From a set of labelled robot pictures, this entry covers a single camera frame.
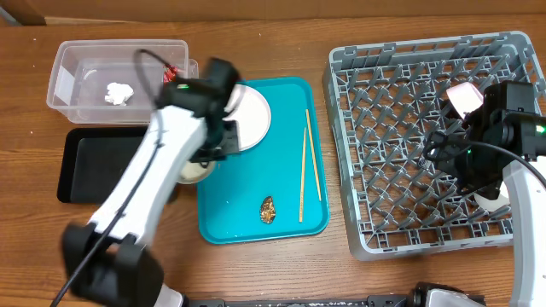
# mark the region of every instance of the wood grain tabletop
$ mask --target wood grain tabletop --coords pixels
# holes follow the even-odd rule
[[[359,262],[349,253],[334,139],[322,93],[329,51],[338,46],[520,30],[546,67],[543,15],[441,16],[343,20],[191,22],[0,29],[0,306],[45,306],[65,272],[60,239],[70,221],[86,223],[94,206],[56,198],[65,137],[76,125],[45,103],[59,44],[101,38],[175,38],[200,64],[232,61],[246,79],[300,76],[313,89],[331,218],[319,235],[214,246],[198,230],[196,191],[181,187],[163,211],[153,252],[166,283],[191,298],[226,300],[365,298],[407,293],[418,281],[484,294],[508,305],[511,247]],[[67,295],[65,305],[87,306]]]

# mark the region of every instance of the teal tray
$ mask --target teal tray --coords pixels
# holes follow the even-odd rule
[[[271,125],[255,147],[216,164],[197,184],[199,230],[213,244],[316,235],[328,225],[330,212],[313,94],[302,78],[246,81],[270,105]],[[309,109],[322,201],[318,200],[309,135],[305,162],[304,221],[299,222],[299,190],[305,110]],[[267,196],[276,217],[266,224],[259,216]]]

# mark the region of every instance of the clear plastic bin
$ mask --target clear plastic bin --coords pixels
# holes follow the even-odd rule
[[[183,77],[187,78],[190,70],[197,71],[196,62],[188,60],[188,45],[182,40],[68,41],[59,47],[51,70],[48,106],[76,124],[149,122],[151,102],[142,90],[132,60],[133,52],[140,48],[149,49],[177,66]],[[163,83],[163,65],[143,55],[142,67],[157,94]],[[112,82],[128,84],[134,90],[126,106],[114,106],[104,101],[107,86]]]

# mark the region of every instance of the gray dish rack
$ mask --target gray dish rack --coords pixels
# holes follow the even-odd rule
[[[418,163],[434,130],[464,134],[448,119],[449,87],[482,93],[503,80],[546,83],[531,40],[501,32],[333,49],[323,76],[340,163],[351,254],[363,261],[511,244],[510,206],[486,211],[456,194],[455,179]]]

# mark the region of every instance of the brown food scrap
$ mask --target brown food scrap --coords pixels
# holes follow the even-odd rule
[[[262,206],[259,210],[259,215],[262,219],[262,222],[264,223],[273,223],[273,220],[275,219],[275,205],[273,205],[273,198],[271,196],[267,196],[262,203]]]

